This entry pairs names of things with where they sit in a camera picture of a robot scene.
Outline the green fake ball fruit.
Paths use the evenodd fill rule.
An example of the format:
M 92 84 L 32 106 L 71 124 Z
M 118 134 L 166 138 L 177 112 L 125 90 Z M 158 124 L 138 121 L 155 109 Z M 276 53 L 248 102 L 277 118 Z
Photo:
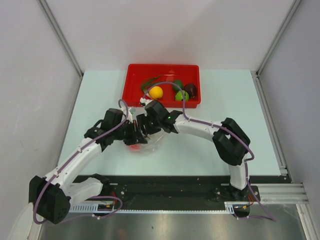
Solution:
M 182 91 L 178 91 L 174 97 L 175 101 L 188 101 L 190 98 L 188 92 L 186 92 L 185 90 L 182 90 Z

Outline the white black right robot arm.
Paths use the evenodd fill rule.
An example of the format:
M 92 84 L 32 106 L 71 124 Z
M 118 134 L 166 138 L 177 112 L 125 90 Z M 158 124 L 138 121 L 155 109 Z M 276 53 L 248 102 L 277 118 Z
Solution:
M 146 114 L 138 115 L 137 121 L 144 135 L 160 130 L 170 134 L 188 134 L 212 143 L 222 161 L 228 164 L 230 173 L 229 194 L 242 201 L 249 194 L 250 182 L 247 161 L 254 159 L 250 150 L 251 140 L 232 118 L 221 122 L 204 121 L 187 116 L 185 111 L 169 112 L 158 100 L 140 99 Z

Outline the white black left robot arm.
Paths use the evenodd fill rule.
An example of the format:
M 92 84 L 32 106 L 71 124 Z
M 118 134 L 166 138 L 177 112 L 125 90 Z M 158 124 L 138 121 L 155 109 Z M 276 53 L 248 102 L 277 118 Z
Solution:
M 110 196 L 109 182 L 94 174 L 78 185 L 72 185 L 81 171 L 114 141 L 127 146 L 145 144 L 145 114 L 132 117 L 129 110 L 110 108 L 103 119 L 98 120 L 84 134 L 76 150 L 62 164 L 44 177 L 35 176 L 29 182 L 28 200 L 33 204 L 33 221 L 58 224 L 70 209 L 92 197 L 105 200 Z

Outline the dark red fake fruit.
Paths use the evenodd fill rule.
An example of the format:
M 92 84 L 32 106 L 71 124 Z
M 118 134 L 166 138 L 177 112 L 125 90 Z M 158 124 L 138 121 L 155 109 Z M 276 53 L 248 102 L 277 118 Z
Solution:
M 189 98 L 195 98 L 198 94 L 198 89 L 194 83 L 187 83 L 184 86 L 184 91 L 188 93 Z

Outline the green fake chive sprig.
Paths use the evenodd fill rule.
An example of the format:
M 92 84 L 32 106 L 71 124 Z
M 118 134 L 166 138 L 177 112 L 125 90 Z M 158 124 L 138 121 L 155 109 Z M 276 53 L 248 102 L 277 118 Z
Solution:
M 168 79 L 165 75 L 157 75 L 153 77 L 145 78 L 141 84 L 140 89 L 145 92 L 147 89 L 152 87 L 153 85 L 159 83 L 159 82 L 173 82 L 172 79 Z

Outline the yellow fake lemon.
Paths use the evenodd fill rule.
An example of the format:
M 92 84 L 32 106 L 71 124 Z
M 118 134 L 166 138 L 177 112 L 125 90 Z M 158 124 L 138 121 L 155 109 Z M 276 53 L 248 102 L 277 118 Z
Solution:
M 160 86 L 153 86 L 149 91 L 148 91 L 149 97 L 153 100 L 159 100 L 163 97 L 163 89 Z

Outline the clear zip top bag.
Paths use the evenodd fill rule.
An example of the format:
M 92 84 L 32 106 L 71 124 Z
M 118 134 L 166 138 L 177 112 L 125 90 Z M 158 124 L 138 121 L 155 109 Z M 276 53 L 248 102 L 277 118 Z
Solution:
M 140 144 L 140 151 L 132 152 L 129 150 L 129 146 L 127 146 L 127 150 L 135 155 L 149 155 L 157 151 L 164 141 L 166 133 L 162 130 L 152 135 L 148 135 L 145 137 L 147 143 L 136 143 Z

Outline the dark green fake lime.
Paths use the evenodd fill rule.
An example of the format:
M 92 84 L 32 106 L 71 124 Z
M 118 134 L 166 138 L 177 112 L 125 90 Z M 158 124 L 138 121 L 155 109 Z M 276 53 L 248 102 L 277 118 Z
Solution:
M 181 80 L 175 79 L 175 80 L 173 81 L 173 86 L 172 86 L 172 88 L 173 88 L 173 90 L 174 90 L 175 92 L 179 92 L 180 90 L 182 90 L 182 89 L 184 88 L 184 84 L 182 83 Z

